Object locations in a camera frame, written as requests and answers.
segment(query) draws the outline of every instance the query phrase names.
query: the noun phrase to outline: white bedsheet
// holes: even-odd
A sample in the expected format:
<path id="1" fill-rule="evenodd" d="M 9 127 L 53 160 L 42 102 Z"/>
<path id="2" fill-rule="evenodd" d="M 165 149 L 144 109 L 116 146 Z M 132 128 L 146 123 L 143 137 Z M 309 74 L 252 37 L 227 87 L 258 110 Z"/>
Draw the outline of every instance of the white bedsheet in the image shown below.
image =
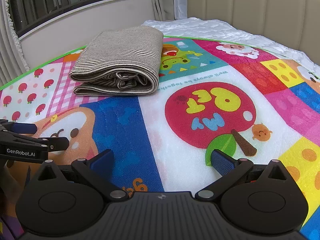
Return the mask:
<path id="1" fill-rule="evenodd" d="M 295 49 L 276 43 L 266 37 L 253 35 L 245 31 L 237 30 L 230 24 L 220 20 L 203 21 L 195 17 L 172 22 L 148 20 L 143 23 L 154 27 L 168 36 L 183 36 L 192 38 L 213 39 L 219 41 L 236 42 L 247 46 L 266 49 L 283 57 L 293 59 L 318 77 L 320 66 L 313 63 L 307 55 Z"/>

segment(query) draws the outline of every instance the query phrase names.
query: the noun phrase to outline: yellow square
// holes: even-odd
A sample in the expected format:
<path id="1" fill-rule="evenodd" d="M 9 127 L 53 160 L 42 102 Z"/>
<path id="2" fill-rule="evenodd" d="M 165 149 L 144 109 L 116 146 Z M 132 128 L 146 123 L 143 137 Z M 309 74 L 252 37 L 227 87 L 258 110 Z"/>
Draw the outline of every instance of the yellow square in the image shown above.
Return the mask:
<path id="1" fill-rule="evenodd" d="M 262 61 L 268 70 L 277 76 L 280 81 L 288 88 L 296 86 L 303 82 L 303 79 L 288 64 L 280 59 Z"/>
<path id="2" fill-rule="evenodd" d="M 309 212 L 305 222 L 320 205 L 320 147 L 302 137 L 279 157 L 306 197 Z"/>

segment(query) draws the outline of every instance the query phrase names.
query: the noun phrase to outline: pink checkered pattern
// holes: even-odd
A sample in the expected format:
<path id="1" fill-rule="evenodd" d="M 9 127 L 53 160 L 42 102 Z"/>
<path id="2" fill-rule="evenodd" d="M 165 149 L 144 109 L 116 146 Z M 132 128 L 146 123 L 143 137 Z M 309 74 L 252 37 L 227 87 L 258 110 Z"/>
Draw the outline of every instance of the pink checkered pattern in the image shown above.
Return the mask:
<path id="1" fill-rule="evenodd" d="M 81 84 L 81 82 L 71 80 L 68 76 L 75 63 L 75 61 L 63 63 L 59 80 L 54 91 L 51 103 L 49 105 L 46 117 L 79 106 L 81 104 L 97 102 L 99 100 L 107 98 L 103 96 L 76 96 L 73 93 L 74 87 Z"/>

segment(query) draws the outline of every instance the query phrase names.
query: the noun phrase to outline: beige headboard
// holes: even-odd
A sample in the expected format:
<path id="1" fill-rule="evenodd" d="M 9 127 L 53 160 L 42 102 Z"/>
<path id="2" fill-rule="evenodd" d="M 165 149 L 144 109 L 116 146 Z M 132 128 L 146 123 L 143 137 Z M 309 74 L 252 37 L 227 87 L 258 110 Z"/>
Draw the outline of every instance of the beige headboard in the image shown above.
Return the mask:
<path id="1" fill-rule="evenodd" d="M 303 51 L 320 65 L 320 0 L 188 0 L 188 17 L 228 22 Z"/>

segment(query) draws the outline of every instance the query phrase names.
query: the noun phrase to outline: black plastic mount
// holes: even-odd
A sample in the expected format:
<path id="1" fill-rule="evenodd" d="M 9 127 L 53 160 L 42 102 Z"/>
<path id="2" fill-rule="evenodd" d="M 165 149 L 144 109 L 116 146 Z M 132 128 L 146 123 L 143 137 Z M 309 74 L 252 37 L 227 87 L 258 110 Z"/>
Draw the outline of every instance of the black plastic mount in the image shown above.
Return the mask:
<path id="1" fill-rule="evenodd" d="M 298 230 L 308 204 L 283 164 L 231 161 L 234 169 L 195 198 L 190 192 L 135 192 L 129 199 L 90 170 L 90 161 L 59 167 L 48 160 L 16 204 L 26 231 L 20 239 L 305 239 Z"/>
<path id="2" fill-rule="evenodd" d="M 69 147 L 66 137 L 33 138 L 20 134 L 34 134 L 36 131 L 35 124 L 0 119 L 0 159 L 42 163 L 48 159 L 48 152 Z"/>

